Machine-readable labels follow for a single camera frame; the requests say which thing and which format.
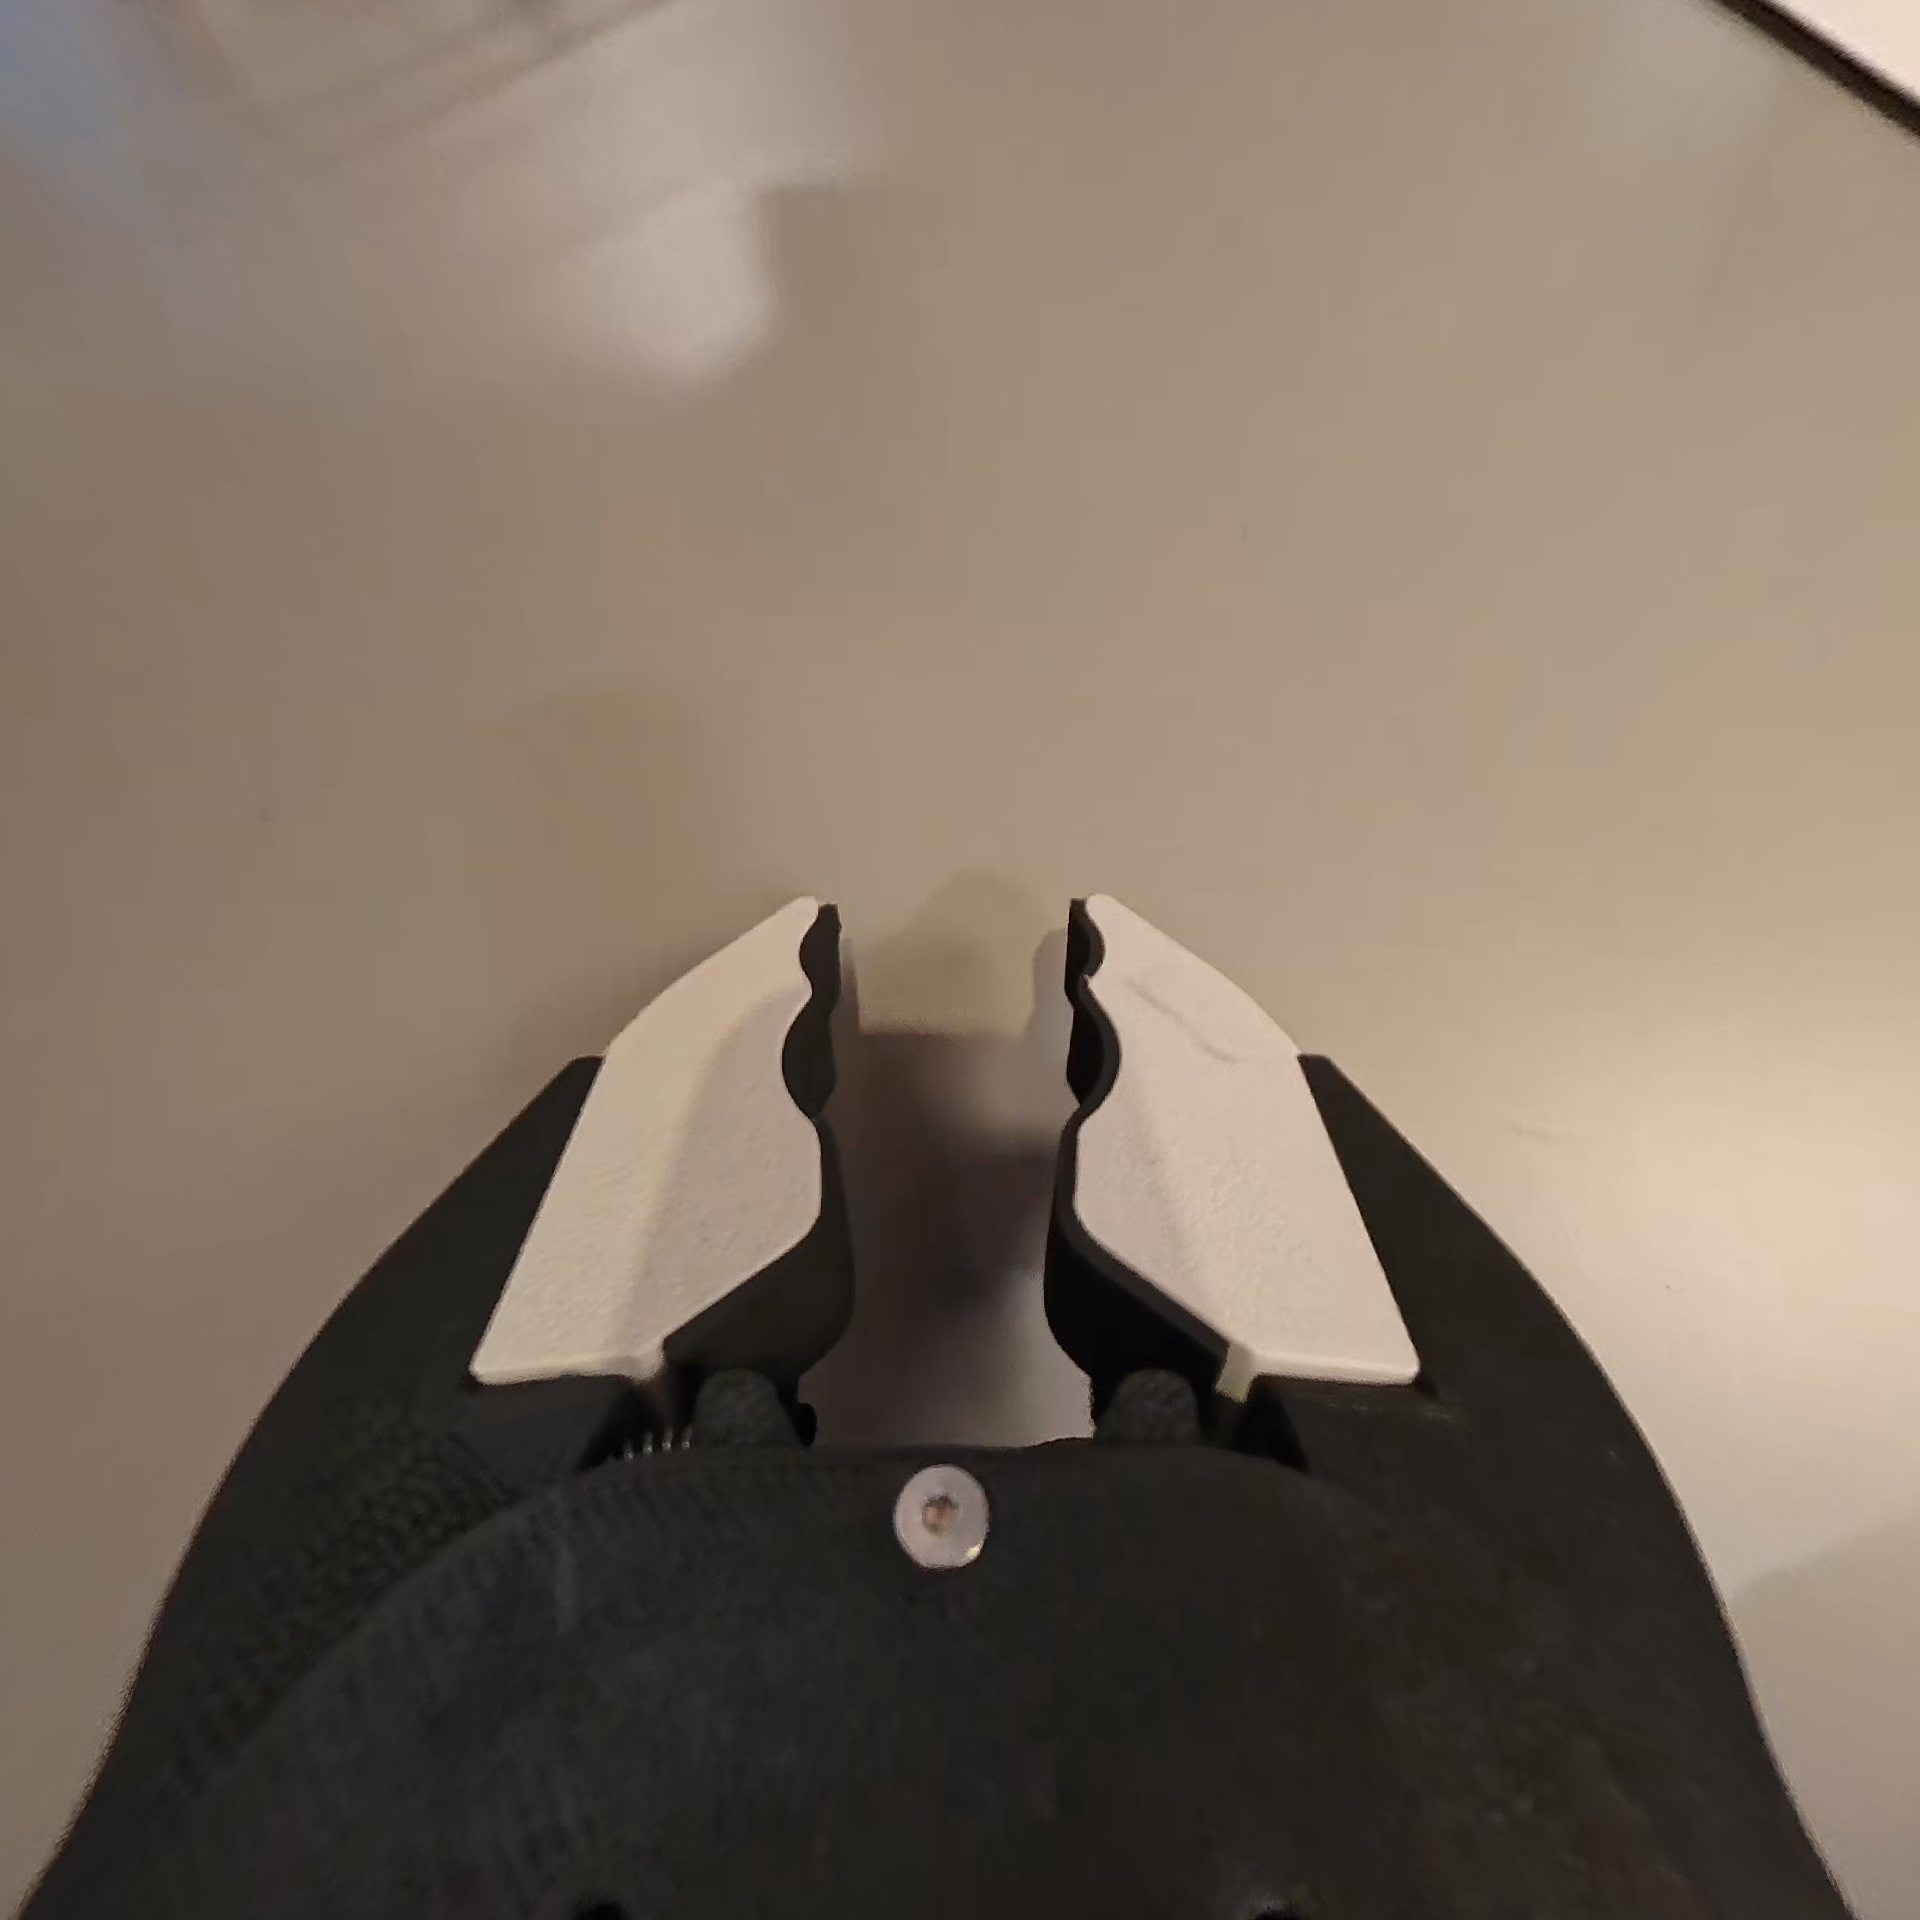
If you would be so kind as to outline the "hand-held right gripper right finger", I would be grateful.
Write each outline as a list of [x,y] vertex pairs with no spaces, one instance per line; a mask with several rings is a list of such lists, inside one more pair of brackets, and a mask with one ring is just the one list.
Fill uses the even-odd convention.
[[1407,1386],[1419,1358],[1286,1026],[1115,896],[1072,902],[1046,1311],[1097,1405],[1164,1372]]

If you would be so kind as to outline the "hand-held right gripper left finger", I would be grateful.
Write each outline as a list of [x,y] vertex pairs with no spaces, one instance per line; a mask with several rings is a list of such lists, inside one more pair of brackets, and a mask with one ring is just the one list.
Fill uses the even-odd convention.
[[620,1029],[472,1354],[480,1385],[793,1386],[833,1351],[855,1302],[828,1116],[841,940],[800,896]]

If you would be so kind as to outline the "grey desk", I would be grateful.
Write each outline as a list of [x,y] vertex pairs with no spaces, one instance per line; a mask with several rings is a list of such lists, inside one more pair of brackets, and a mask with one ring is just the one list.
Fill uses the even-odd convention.
[[848,932],[823,1433],[1033,1441],[1067,900],[1617,1381],[1916,1916],[1916,133],[1718,4],[4,4],[4,1916],[257,1409]]

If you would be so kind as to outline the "white metal stand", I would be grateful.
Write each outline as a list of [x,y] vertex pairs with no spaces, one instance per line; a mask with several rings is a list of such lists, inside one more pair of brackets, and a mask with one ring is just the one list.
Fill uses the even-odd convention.
[[1918,1],[1724,1],[1878,109],[1918,113]]

